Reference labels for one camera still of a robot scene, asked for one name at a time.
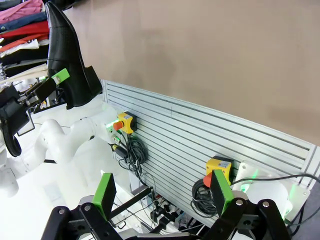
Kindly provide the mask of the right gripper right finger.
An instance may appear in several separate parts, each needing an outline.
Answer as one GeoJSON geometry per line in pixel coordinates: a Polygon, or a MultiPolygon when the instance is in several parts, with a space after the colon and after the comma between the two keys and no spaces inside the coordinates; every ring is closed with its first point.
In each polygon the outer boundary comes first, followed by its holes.
{"type": "Polygon", "coordinates": [[[290,240],[276,202],[261,199],[257,203],[236,197],[221,170],[213,170],[210,191],[218,219],[203,240],[290,240]]]}

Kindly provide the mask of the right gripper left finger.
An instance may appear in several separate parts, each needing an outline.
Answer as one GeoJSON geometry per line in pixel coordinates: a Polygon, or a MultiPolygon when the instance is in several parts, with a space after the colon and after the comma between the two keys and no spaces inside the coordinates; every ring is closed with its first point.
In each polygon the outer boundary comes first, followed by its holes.
{"type": "Polygon", "coordinates": [[[50,213],[42,240],[79,240],[91,234],[95,240],[119,240],[121,237],[111,225],[111,212],[116,196],[112,173],[104,173],[93,199],[70,210],[56,206],[50,213]]]}

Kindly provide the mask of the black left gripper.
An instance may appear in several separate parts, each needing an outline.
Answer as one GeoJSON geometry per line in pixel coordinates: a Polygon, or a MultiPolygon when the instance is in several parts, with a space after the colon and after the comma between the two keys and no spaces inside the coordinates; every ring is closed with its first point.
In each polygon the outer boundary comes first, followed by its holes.
{"type": "Polygon", "coordinates": [[[9,140],[29,121],[28,107],[41,104],[56,87],[68,79],[70,74],[66,68],[52,77],[35,84],[26,94],[16,90],[13,84],[5,86],[0,91],[0,128],[3,139],[9,140]]]}

